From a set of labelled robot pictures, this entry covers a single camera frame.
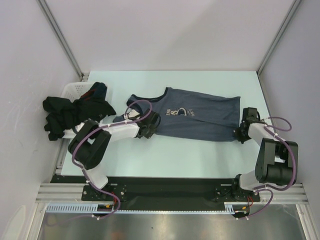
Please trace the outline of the blue printed tank top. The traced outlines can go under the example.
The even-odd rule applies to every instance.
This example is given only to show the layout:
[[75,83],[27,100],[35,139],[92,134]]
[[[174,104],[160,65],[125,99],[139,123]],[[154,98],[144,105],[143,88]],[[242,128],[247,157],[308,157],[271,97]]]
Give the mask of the blue printed tank top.
[[156,134],[211,142],[232,142],[240,123],[240,100],[166,87],[162,95],[145,98],[131,95],[126,105],[143,114],[148,108],[158,113]]

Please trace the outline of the black tank top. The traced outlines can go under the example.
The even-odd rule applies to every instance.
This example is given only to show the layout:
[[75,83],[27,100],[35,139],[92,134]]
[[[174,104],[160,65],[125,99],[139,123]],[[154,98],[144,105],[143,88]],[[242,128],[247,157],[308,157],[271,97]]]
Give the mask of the black tank top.
[[73,129],[86,120],[99,122],[105,117],[116,115],[114,108],[102,98],[70,101],[67,98],[48,96],[42,106],[48,113],[44,130],[49,132],[50,141],[63,138],[65,130]]

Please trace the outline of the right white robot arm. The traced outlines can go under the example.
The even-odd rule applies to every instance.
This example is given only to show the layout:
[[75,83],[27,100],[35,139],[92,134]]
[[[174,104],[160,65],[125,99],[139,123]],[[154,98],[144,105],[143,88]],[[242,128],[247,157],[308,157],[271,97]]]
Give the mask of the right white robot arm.
[[280,128],[267,123],[256,108],[243,109],[240,125],[234,130],[235,138],[241,144],[255,141],[259,152],[254,170],[238,174],[232,181],[230,194],[237,201],[242,201],[249,192],[286,191],[297,180],[299,146],[278,134],[279,131],[291,131],[292,125],[285,118],[276,116],[275,119],[284,121],[288,127]]

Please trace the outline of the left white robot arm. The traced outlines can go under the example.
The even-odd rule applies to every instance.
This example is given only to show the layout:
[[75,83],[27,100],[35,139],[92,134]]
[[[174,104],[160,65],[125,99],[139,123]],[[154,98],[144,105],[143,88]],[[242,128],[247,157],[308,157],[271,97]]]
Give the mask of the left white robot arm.
[[150,139],[161,123],[158,113],[148,109],[142,116],[128,118],[111,124],[98,124],[87,120],[68,146],[71,161],[79,167],[100,200],[113,193],[109,179],[102,170],[101,162],[109,143],[125,139]]

